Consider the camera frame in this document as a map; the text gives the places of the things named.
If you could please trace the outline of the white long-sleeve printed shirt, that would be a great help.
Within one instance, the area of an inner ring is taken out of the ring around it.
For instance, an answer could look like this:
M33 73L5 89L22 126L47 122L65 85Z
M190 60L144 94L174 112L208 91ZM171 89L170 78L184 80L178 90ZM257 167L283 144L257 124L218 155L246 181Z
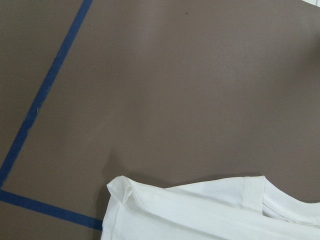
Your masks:
M320 205L299 201L264 176L169 188L113 179L103 240L317 240Z

